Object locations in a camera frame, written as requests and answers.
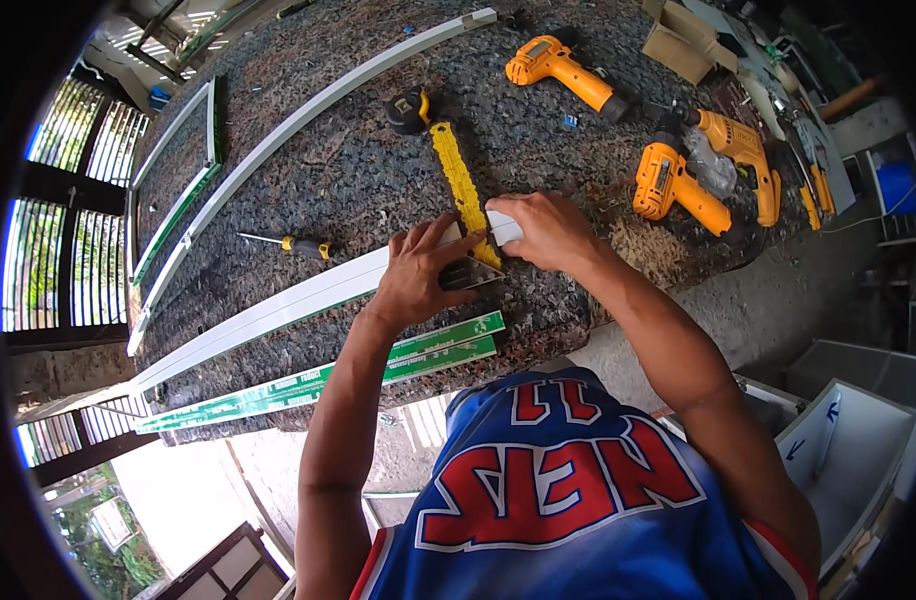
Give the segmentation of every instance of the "work table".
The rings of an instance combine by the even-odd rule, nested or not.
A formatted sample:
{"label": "work table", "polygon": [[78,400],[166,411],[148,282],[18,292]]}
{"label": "work table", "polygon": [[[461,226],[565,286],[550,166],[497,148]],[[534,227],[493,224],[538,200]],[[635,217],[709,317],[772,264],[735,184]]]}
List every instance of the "work table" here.
{"label": "work table", "polygon": [[[595,64],[668,106],[687,99],[732,117],[740,87],[727,78],[694,88],[640,53],[652,19],[637,2],[444,2],[427,0],[319,0],[286,19],[258,23],[227,44],[180,90],[149,127],[140,164],[185,102],[220,76],[224,114],[224,168],[191,205],[140,286],[151,289],[180,234],[224,177],[282,120],[315,93],[378,52],[403,41],[404,28],[426,30],[466,11],[493,6],[501,16],[524,8],[540,32],[576,26]],[[739,181],[725,204],[745,224],[733,248],[717,241],[687,212],[674,207],[661,222],[632,212],[634,172],[655,122],[641,115],[612,125],[556,80],[516,86],[504,67],[529,37],[500,21],[426,50],[373,78],[298,132],[253,174],[200,236],[165,292],[139,348],[143,370],[182,344],[240,311],[359,257],[441,212],[451,194],[427,135],[402,137],[385,124],[382,102],[421,84],[444,99],[454,115],[464,159],[483,198],[504,192],[556,190],[572,198],[596,234],[657,285],[681,290],[743,264],[807,226],[799,183],[783,187],[775,227],[762,229],[752,189]],[[563,124],[578,118],[577,129]],[[164,150],[142,186],[141,250],[204,158],[203,105]],[[791,166],[771,165],[782,179]],[[331,240],[330,262],[284,253],[237,232],[292,234]],[[483,383],[582,347],[589,331],[608,319],[569,277],[544,273],[517,259],[505,261],[506,279],[479,288],[479,298],[448,310],[402,338],[491,310],[508,329],[495,336],[497,356],[386,387],[381,408]],[[329,363],[338,356],[351,322],[367,299],[308,318],[170,379],[148,396],[164,412]],[[132,300],[130,322],[134,323]],[[162,434],[169,444],[208,440],[267,427],[303,430],[312,407]]]}

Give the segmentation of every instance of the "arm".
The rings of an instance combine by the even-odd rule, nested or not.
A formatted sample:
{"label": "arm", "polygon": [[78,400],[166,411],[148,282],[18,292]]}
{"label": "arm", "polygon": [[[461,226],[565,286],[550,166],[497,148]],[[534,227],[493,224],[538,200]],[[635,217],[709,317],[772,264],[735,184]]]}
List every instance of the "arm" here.
{"label": "arm", "polygon": [[488,201],[524,238],[502,250],[584,286],[621,326],[655,393],[681,417],[688,441],[721,478],[743,517],[781,534],[817,577],[818,521],[788,478],[775,442],[742,404],[741,391],[711,339],[667,294],[591,233],[572,201],[508,194]]}
{"label": "arm", "polygon": [[394,339],[473,292],[442,292],[438,274],[484,237],[438,246],[454,221],[442,215],[389,242],[388,270],[355,318],[321,392],[301,454],[297,483],[296,599],[351,595],[371,546],[361,489],[371,469],[381,379]]}

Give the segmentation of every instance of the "small blue object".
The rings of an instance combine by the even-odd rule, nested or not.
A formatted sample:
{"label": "small blue object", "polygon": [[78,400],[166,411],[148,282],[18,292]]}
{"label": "small blue object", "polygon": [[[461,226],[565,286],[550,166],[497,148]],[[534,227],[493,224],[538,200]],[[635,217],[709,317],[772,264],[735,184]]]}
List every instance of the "small blue object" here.
{"label": "small blue object", "polygon": [[916,176],[911,171],[911,165],[905,161],[888,162],[877,169],[878,185],[881,186],[881,200],[885,212],[894,210],[893,215],[907,215],[916,213],[916,190],[908,194],[911,186],[915,184]]}
{"label": "small blue object", "polygon": [[163,111],[170,100],[171,94],[157,85],[152,88],[152,93],[148,95],[148,104],[156,111]]}

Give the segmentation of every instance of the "screwdriver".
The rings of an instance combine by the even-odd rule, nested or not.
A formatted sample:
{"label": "screwdriver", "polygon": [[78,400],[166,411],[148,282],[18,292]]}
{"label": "screwdriver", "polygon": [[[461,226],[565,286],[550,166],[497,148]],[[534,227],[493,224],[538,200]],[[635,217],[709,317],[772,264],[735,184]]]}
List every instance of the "screwdriver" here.
{"label": "screwdriver", "polygon": [[277,244],[281,246],[284,251],[297,250],[306,257],[310,258],[323,258],[327,260],[331,258],[331,242],[316,242],[315,240],[296,240],[292,235],[285,235],[280,240],[275,240],[270,237],[261,237],[260,235],[251,235],[250,233],[241,233],[238,232],[238,235],[241,237],[248,237],[252,240],[261,240],[262,242],[268,242],[269,244]]}

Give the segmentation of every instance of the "jersey red trim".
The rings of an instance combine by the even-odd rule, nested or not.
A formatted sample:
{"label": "jersey red trim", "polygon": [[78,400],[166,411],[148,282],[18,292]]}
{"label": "jersey red trim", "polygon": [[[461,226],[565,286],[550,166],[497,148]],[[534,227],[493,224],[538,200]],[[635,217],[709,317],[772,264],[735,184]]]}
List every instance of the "jersey red trim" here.
{"label": "jersey red trim", "polygon": [[818,579],[808,570],[802,560],[784,538],[771,527],[760,521],[743,519],[761,555],[777,574],[788,583],[796,600],[816,600]]}
{"label": "jersey red trim", "polygon": [[358,582],[354,585],[351,597],[348,600],[360,600],[368,598],[371,591],[374,590],[374,582],[377,581],[381,569],[388,559],[388,551],[391,550],[392,540],[394,540],[394,529],[386,527],[379,529],[374,537],[374,543],[371,545],[371,551],[368,552],[368,559],[365,560],[365,567],[361,569],[361,575],[358,576]]}

